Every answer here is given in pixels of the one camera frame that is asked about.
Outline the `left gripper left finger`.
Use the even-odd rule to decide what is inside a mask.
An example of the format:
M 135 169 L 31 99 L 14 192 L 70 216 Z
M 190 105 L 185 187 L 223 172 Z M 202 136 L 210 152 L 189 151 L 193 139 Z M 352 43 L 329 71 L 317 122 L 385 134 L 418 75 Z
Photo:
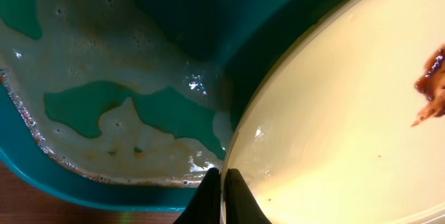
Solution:
M 174 224 L 220 223 L 220 172 L 210 168 Z

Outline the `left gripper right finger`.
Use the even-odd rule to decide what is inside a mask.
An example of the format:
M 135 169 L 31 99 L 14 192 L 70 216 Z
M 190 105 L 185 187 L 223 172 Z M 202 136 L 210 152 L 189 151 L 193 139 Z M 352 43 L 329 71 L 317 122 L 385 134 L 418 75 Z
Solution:
M 230 168 L 225 175 L 224 201 L 226 224 L 271 224 L 238 169 Z

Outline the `yellow plate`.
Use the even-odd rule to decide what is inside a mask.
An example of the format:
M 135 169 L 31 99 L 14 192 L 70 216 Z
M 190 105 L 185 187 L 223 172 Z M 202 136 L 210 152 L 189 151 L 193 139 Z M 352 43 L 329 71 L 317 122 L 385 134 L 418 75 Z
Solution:
M 285 52 L 234 134 L 272 223 L 443 223 L 444 118 L 414 87 L 444 48 L 444 0 L 348 0 Z

